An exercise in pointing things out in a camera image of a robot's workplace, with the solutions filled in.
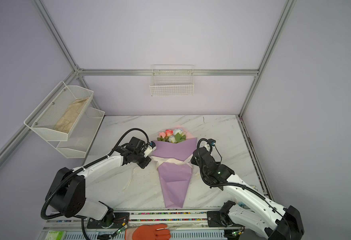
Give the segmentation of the white fake rose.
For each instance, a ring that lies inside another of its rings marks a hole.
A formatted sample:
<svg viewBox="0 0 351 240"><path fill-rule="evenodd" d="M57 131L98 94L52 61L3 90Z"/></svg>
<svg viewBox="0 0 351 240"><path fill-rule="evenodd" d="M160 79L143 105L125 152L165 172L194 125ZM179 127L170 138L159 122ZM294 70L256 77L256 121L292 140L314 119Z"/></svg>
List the white fake rose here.
<svg viewBox="0 0 351 240"><path fill-rule="evenodd" d="M173 130L174 143L180 143L186 140L186 133L183 129L178 128Z"/></svg>

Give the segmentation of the cream fake rose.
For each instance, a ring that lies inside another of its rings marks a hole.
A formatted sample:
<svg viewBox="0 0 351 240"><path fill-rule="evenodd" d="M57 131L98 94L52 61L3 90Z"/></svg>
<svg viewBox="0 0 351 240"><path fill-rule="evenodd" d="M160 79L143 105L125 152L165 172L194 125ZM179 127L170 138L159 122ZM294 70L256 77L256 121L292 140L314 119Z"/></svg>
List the cream fake rose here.
<svg viewBox="0 0 351 240"><path fill-rule="evenodd" d="M168 142L169 142L169 143L176 143L177 141L176 141L175 136L169 136L169 137L168 137Z"/></svg>

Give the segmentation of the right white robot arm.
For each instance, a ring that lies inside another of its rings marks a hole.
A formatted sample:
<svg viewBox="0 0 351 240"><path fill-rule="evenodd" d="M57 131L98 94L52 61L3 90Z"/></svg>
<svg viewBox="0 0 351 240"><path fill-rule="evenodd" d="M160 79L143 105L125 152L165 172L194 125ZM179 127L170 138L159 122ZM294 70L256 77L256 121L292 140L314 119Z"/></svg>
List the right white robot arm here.
<svg viewBox="0 0 351 240"><path fill-rule="evenodd" d="M217 211L216 223L226 228L240 225L267 240L302 239L304 227L299 210L286 208L245 183L234 170L214 159L213 148L215 140L198 140L191 163L198 167L204 184L234 198Z"/></svg>

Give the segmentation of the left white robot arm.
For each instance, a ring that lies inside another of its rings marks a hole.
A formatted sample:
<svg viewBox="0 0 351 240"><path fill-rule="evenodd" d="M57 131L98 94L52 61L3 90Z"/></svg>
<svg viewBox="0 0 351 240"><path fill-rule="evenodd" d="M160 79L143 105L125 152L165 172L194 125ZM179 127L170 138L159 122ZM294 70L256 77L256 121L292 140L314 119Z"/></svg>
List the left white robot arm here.
<svg viewBox="0 0 351 240"><path fill-rule="evenodd" d="M156 144L146 138L144 141L132 137L128 143L122 140L134 129L127 130L117 141L111 151L105 156L86 165L58 170L45 197L40 217L51 220L59 217L77 218L81 220L84 238L89 236L85 230L85 219L94 221L103 229L118 227L109 236L116 237L128 226L128 213L115 214L114 209L94 197L88 197L87 187L102 175L121 166L134 163L144 169L150 162L150 154L156 149Z"/></svg>

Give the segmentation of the pink purple wrapping paper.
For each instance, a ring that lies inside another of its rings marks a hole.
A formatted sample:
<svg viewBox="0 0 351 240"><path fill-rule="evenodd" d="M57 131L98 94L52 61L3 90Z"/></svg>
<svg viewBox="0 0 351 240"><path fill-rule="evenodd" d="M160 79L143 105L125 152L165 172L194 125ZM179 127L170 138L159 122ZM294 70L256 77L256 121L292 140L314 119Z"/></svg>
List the pink purple wrapping paper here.
<svg viewBox="0 0 351 240"><path fill-rule="evenodd" d="M181 161L193 154L196 149L197 138L187 139L180 143L154 141L156 150L154 157L175 158ZM187 165L165 163L157 169L159 173L165 208L181 209L183 207L192 168Z"/></svg>

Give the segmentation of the cream ribbon roll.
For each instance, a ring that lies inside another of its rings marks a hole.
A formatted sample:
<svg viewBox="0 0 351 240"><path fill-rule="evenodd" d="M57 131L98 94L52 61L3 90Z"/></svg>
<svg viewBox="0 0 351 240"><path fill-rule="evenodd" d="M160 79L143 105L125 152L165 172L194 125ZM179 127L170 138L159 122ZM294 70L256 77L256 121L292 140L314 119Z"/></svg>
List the cream ribbon roll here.
<svg viewBox="0 0 351 240"><path fill-rule="evenodd" d="M178 165L178 166L187 165L187 166L192 168L192 164L191 164L192 155L187 157L186 160L184 160L184 161L181 161L181 160L178 160L178 159L175 159L175 158L160 158L160 157L154 157L154 156L152 156L151 158L152 158L152 161L156 162L156 168L157 169L159 168L160 165L165 164L165 163L175 164L175 165ZM127 188L129 188L129 186L130 186L130 184L131 184L131 182L133 180L133 177L135 175L135 172L139 168L140 167L135 167L133 169L131 178L127 182L127 184L123 187L122 192L124 192Z"/></svg>

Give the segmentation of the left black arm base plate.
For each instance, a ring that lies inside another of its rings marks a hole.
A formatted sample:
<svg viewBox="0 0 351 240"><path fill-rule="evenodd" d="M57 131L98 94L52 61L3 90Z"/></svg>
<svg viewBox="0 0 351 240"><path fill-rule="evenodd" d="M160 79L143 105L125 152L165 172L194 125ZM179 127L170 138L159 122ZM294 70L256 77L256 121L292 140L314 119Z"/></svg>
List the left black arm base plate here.
<svg viewBox="0 0 351 240"><path fill-rule="evenodd" d="M123 225L127 225L129 219L129 212L115 212L109 210L101 220L90 218L87 223L87 229L119 229Z"/></svg>

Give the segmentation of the deep pink fake rose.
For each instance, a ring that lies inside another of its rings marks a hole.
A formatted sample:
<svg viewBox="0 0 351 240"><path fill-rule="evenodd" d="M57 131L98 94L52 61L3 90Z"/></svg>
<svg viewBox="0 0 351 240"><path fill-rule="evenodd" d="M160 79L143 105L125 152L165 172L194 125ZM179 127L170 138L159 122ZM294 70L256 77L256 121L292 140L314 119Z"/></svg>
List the deep pink fake rose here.
<svg viewBox="0 0 351 240"><path fill-rule="evenodd" d="M174 135L174 131L173 130L166 130L165 134L167 137L173 136Z"/></svg>

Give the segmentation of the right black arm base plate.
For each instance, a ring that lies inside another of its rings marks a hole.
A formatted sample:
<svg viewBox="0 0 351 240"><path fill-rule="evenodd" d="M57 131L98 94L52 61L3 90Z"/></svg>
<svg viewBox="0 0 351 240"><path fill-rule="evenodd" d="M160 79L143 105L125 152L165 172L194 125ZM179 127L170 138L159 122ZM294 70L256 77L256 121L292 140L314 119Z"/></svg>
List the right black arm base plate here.
<svg viewBox="0 0 351 240"><path fill-rule="evenodd" d="M219 211L208 211L207 224L210 228L242 228L243 225L235 224L228 214L222 214Z"/></svg>

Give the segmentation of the light pink fake rose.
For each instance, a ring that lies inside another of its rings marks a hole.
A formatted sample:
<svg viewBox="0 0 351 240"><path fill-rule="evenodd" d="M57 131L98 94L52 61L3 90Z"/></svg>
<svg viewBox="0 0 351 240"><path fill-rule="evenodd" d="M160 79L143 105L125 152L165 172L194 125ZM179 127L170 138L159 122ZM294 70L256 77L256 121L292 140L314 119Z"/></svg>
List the light pink fake rose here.
<svg viewBox="0 0 351 240"><path fill-rule="evenodd" d="M166 136L167 136L167 135L166 135L165 132L160 132L160 133L159 133L159 138L160 138L160 139L164 139Z"/></svg>

